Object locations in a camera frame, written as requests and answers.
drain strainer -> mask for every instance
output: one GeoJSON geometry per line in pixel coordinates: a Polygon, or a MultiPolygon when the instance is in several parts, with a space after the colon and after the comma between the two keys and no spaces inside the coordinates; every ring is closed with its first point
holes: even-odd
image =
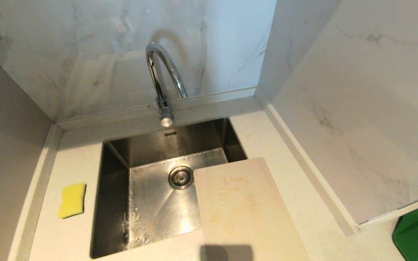
{"type": "Polygon", "coordinates": [[[193,171],[189,167],[176,167],[169,174],[169,183],[177,190],[186,189],[193,183],[193,171]]]}

countertop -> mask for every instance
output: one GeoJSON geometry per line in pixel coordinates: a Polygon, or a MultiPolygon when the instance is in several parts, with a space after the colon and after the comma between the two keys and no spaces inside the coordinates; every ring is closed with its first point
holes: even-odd
{"type": "MultiPolygon", "coordinates": [[[[391,234],[397,220],[346,237],[254,97],[174,111],[174,125],[229,117],[248,158],[263,157],[312,261],[403,261],[391,234]]],[[[30,261],[91,260],[90,245],[102,143],[162,129],[157,117],[73,129],[63,134],[45,193],[30,261]],[[57,218],[61,190],[85,182],[85,212],[57,218]]],[[[99,258],[199,261],[202,230],[99,258]],[[184,248],[175,247],[184,244],[184,248]]]]}

faucet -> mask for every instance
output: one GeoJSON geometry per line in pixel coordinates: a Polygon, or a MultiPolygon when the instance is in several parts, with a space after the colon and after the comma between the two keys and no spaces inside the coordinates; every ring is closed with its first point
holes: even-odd
{"type": "Polygon", "coordinates": [[[183,81],[181,80],[181,76],[177,71],[169,53],[160,44],[154,42],[149,43],[148,46],[146,46],[146,60],[148,61],[149,72],[151,73],[152,81],[154,83],[154,87],[156,88],[156,103],[158,110],[154,109],[151,105],[148,105],[148,108],[153,109],[153,111],[161,117],[161,125],[163,127],[170,127],[173,124],[174,116],[172,115],[171,108],[169,107],[167,101],[167,96],[162,90],[161,83],[159,81],[159,77],[162,72],[156,68],[154,54],[161,58],[161,61],[167,67],[167,71],[169,71],[172,77],[177,94],[179,94],[181,99],[187,96],[186,90],[183,85],[183,81]]]}

cutting board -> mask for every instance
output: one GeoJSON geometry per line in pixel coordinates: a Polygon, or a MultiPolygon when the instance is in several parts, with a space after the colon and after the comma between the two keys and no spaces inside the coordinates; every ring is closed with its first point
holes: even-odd
{"type": "Polygon", "coordinates": [[[308,261],[263,158],[194,171],[208,261],[308,261]]]}

yellow sponge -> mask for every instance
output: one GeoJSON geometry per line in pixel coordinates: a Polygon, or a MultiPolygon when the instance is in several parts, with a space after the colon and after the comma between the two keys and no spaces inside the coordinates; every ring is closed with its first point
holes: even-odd
{"type": "Polygon", "coordinates": [[[62,204],[58,217],[68,218],[83,213],[83,198],[85,197],[86,184],[78,183],[62,189],[62,204]]]}

